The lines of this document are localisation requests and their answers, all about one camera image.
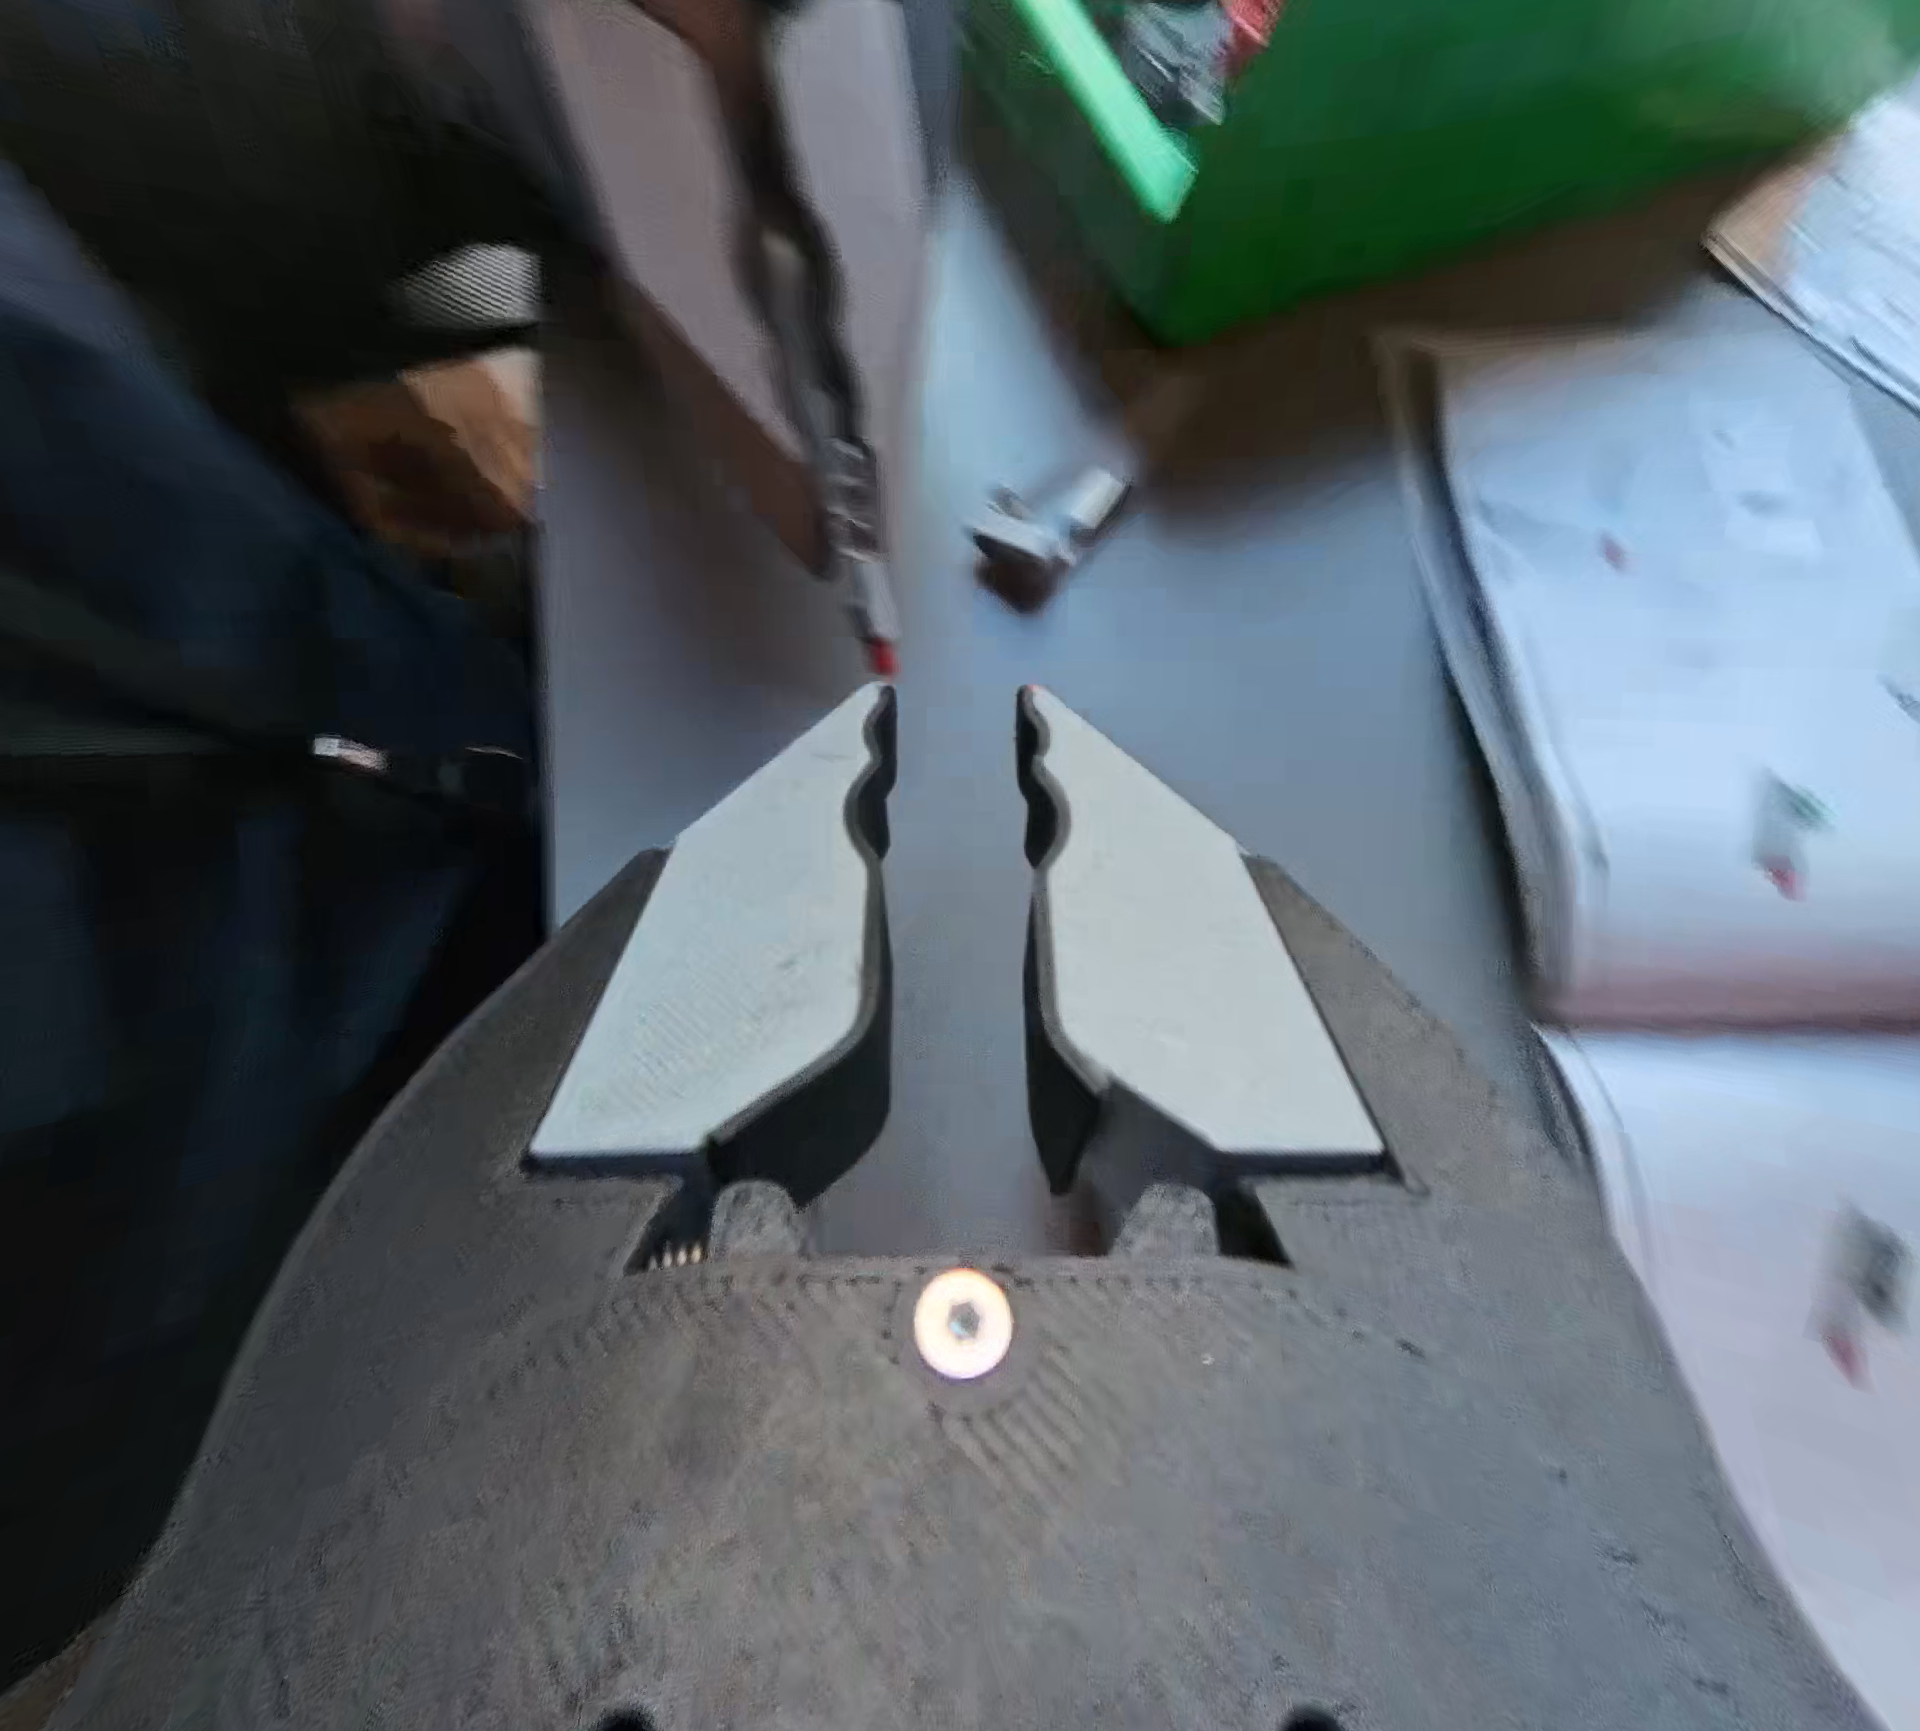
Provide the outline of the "grey lego axle red tip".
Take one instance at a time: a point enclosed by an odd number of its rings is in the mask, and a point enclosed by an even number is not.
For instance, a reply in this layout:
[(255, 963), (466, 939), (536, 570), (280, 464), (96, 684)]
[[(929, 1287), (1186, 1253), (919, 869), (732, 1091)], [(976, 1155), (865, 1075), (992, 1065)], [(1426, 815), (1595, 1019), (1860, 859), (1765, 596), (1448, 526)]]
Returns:
[(832, 576), (870, 676), (891, 684), (901, 674), (901, 614), (879, 464), (860, 440), (829, 436), (819, 466)]

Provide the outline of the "green plastic box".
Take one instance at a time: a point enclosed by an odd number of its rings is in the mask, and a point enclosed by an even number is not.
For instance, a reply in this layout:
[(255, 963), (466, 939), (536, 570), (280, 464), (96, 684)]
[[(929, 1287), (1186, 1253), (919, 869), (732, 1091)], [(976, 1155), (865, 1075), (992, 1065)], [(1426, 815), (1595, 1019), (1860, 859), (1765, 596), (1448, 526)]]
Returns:
[(1918, 0), (969, 0), (969, 64), (1167, 344), (1767, 156)]

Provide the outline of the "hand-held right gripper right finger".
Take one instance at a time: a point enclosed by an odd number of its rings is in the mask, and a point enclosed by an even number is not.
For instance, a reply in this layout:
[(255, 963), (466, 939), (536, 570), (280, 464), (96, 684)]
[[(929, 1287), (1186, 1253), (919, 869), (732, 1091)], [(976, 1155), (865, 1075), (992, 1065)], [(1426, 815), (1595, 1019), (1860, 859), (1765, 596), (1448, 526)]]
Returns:
[(1239, 839), (1070, 710), (1016, 700), (1044, 1165), (1384, 1165), (1387, 1139)]

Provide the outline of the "person's dark trousers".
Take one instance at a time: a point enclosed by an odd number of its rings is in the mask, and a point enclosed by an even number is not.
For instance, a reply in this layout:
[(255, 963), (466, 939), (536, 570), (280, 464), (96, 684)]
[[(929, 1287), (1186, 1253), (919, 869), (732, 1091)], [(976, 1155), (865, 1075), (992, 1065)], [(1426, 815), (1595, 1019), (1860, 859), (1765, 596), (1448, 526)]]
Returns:
[(167, 1521), (355, 1133), (525, 951), (516, 654), (4, 168), (4, 1689)]

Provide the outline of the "grey lego connector piece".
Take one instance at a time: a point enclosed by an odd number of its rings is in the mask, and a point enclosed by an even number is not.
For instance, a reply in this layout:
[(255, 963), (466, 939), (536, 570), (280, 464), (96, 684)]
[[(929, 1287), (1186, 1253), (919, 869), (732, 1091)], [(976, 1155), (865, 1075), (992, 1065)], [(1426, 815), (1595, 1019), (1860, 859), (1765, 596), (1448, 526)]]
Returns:
[(978, 582), (1020, 614), (1040, 610), (1124, 516), (1135, 490), (1131, 472), (1100, 464), (1033, 498), (994, 488), (966, 532)]

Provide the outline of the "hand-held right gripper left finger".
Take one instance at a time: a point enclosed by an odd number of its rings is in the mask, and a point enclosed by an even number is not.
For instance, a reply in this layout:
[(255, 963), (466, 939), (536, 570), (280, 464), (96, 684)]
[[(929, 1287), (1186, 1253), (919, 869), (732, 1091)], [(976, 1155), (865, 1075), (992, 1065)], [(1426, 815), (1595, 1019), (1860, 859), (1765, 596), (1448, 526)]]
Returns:
[(684, 1165), (743, 1143), (875, 1029), (899, 694), (858, 688), (668, 847), (533, 1165)]

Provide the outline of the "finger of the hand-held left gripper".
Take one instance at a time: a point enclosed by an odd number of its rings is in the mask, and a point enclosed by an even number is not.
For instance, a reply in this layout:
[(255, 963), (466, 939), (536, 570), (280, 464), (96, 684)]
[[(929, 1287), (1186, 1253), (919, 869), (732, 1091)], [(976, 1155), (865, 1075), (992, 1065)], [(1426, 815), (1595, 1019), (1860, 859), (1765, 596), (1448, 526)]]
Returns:
[(914, 492), (933, 272), (901, 8), (803, 0), (774, 26), (767, 56), (785, 196), (760, 242), (763, 310), (819, 496), (829, 436), (875, 452), (901, 650), (899, 552)]
[(689, 450), (800, 566), (829, 570), (819, 482), (743, 280), (751, 200), (709, 62), (626, 0), (516, 0), (516, 16), (614, 310)]

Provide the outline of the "printed paper sheet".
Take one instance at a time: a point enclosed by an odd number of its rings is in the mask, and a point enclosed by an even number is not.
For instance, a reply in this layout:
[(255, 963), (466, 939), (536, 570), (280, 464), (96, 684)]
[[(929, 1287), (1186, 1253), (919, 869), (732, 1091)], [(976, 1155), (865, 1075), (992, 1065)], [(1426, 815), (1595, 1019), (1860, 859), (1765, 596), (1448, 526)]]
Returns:
[(1700, 244), (1816, 348), (1918, 408), (1916, 88), (1757, 182)]

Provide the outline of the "open instruction booklet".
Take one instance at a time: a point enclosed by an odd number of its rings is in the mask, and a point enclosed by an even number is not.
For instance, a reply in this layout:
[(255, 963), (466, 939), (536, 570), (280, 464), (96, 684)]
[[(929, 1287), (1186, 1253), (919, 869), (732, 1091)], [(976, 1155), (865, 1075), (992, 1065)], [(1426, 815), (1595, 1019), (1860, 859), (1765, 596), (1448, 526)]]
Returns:
[(1916, 1727), (1909, 518), (1854, 386), (1738, 302), (1377, 366), (1615, 1237), (1803, 1613)]

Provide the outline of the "black mesh chair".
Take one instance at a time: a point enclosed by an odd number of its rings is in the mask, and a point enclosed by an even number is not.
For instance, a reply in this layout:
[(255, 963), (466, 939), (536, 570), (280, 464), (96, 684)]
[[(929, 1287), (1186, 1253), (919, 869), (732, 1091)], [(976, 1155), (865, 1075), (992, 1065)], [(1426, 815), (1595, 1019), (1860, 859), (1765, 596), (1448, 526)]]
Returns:
[(545, 312), (536, 254), (516, 246), (468, 246), (428, 260), (386, 292), (399, 326), (420, 338), (451, 338), (481, 352), (535, 336)]

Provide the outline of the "person's left forearm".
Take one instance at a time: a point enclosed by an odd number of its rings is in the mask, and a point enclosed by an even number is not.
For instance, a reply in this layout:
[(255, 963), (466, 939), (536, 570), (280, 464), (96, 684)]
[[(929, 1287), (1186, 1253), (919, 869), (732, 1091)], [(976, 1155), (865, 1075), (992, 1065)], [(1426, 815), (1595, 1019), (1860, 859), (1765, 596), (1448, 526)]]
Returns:
[(408, 282), (595, 250), (512, 0), (3, 0), (4, 162), (231, 420), (494, 344)]

